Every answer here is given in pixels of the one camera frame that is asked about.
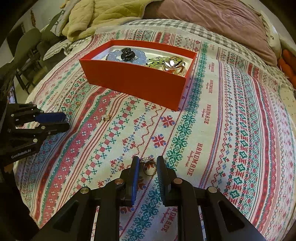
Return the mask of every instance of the metal bolt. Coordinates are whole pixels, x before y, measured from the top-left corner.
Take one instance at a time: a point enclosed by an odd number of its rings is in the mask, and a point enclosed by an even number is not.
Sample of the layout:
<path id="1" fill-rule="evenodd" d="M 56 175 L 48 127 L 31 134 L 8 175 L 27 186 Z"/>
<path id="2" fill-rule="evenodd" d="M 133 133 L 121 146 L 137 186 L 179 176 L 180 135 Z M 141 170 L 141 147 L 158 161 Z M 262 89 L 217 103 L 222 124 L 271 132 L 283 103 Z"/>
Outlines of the metal bolt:
<path id="1" fill-rule="evenodd" d="M 215 188 L 215 187 L 209 187 L 208 190 L 209 190 L 210 193 L 216 193 L 217 192 L 217 188 Z"/>
<path id="2" fill-rule="evenodd" d="M 121 178 L 117 178 L 117 179 L 115 179 L 115 181 L 114 181 L 116 184 L 122 184 L 123 183 L 123 179 L 121 179 Z"/>
<path id="3" fill-rule="evenodd" d="M 181 184 L 181 183 L 183 182 L 183 180 L 182 180 L 181 178 L 175 178 L 175 179 L 173 180 L 173 182 L 174 182 L 175 184 Z"/>
<path id="4" fill-rule="evenodd" d="M 89 192 L 89 189 L 84 187 L 84 188 L 80 189 L 80 192 L 81 192 L 82 194 L 86 194 L 86 193 Z"/>

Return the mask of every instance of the chair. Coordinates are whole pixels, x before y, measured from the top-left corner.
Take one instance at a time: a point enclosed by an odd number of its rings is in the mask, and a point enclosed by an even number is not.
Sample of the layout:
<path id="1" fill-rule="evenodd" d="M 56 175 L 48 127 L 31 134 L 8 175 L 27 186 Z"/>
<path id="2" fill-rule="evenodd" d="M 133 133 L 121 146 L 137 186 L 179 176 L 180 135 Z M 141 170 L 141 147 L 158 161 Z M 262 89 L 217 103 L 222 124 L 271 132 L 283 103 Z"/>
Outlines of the chair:
<path id="1" fill-rule="evenodd" d="M 17 47 L 15 50 L 15 56 L 13 61 L 11 62 L 12 66 L 15 69 L 18 69 L 16 72 L 16 78 L 20 83 L 20 86 L 23 90 L 25 90 L 29 94 L 29 87 L 34 85 L 33 78 L 30 78 L 27 75 L 27 70 L 30 67 L 41 69 L 42 66 L 39 63 L 40 53 L 36 50 L 36 46 L 41 40 L 41 33 L 37 28 L 33 28 L 26 32 L 17 43 Z M 24 75 L 28 80 L 27 84 L 21 79 L 21 75 Z"/>

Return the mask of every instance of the pillow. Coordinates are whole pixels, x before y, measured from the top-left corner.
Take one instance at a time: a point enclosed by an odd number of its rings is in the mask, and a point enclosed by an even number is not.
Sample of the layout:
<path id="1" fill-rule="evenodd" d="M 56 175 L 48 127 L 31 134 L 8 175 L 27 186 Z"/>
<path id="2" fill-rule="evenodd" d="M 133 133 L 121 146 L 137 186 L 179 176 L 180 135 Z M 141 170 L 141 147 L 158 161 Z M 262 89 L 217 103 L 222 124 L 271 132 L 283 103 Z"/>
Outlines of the pillow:
<path id="1" fill-rule="evenodd" d="M 279 40 L 279 35 L 268 16 L 263 11 L 261 11 L 261 18 L 265 28 L 267 42 L 275 53 L 276 58 L 279 59 L 281 57 L 281 41 Z"/>
<path id="2" fill-rule="evenodd" d="M 52 29 L 50 30 L 53 32 L 56 36 L 60 36 L 62 34 L 62 30 L 65 27 L 69 15 L 76 5 L 76 3 L 80 2 L 80 0 L 71 0 L 67 2 L 66 7 L 61 11 L 61 15 L 59 19 L 56 21 L 56 23 L 53 25 Z"/>
<path id="3" fill-rule="evenodd" d="M 266 64 L 277 65 L 262 20 L 238 0 L 164 0 L 149 3 L 143 19 L 158 18 L 198 24 L 246 46 Z"/>

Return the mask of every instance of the blue gripper pad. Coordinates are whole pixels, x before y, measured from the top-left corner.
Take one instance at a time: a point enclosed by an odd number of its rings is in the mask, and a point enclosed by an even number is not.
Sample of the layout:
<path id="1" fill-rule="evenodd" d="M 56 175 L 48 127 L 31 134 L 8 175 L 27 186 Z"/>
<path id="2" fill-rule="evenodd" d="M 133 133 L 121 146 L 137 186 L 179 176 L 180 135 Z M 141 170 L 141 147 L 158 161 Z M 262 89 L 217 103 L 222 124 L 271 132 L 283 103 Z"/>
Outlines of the blue gripper pad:
<path id="1" fill-rule="evenodd" d="M 136 163 L 135 174 L 133 177 L 132 196 L 131 196 L 132 205 L 135 204 L 136 197 L 137 197 L 139 169 L 140 169 L 140 159 L 138 158 Z"/>
<path id="2" fill-rule="evenodd" d="M 39 123 L 67 122 L 67 116 L 63 112 L 40 113 L 35 117 L 35 121 Z"/>

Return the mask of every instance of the patterned bed cover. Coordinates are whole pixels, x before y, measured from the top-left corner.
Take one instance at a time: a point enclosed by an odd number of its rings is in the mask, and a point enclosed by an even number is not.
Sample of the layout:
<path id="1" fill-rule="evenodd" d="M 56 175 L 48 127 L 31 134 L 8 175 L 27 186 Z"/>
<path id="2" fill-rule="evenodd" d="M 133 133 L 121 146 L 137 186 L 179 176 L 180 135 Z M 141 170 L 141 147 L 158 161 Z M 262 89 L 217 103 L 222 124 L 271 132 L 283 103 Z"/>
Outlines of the patterned bed cover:
<path id="1" fill-rule="evenodd" d="M 88 84 L 78 59 L 110 39 L 198 53 L 179 111 Z M 292 98 L 278 69 L 198 25 L 140 20 L 106 28 L 54 67 L 28 97 L 45 112 L 65 112 L 71 128 L 15 165 L 17 186 L 42 227 L 81 187 L 99 188 L 119 177 L 132 156 L 163 155 L 179 177 L 200 188 L 216 186 L 267 240 L 280 240 L 295 220 Z M 104 122 L 106 114 L 112 118 Z M 134 207 L 120 209 L 120 239 L 177 240 L 176 208 L 162 205 L 157 176 L 140 173 L 138 186 Z"/>

